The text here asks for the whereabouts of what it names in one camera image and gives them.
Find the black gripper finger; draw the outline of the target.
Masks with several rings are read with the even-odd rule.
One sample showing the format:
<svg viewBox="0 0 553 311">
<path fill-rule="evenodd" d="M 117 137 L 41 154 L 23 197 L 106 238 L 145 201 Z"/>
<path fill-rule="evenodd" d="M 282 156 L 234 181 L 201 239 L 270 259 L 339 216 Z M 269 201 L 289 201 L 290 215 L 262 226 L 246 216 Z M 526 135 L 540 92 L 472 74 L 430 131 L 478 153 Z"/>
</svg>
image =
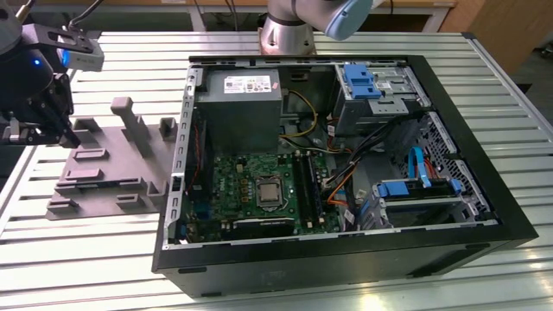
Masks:
<svg viewBox="0 0 553 311">
<path fill-rule="evenodd" d="M 30 98 L 34 127 L 25 142 L 29 145 L 58 144 L 62 148 L 77 148 L 79 139 L 71 130 L 69 116 L 73 114 L 70 81 L 65 73 L 55 73 L 47 87 Z"/>
<path fill-rule="evenodd" d="M 19 122 L 11 112 L 1 112 L 1 144 L 57 144 L 58 136 L 37 124 Z"/>
</svg>

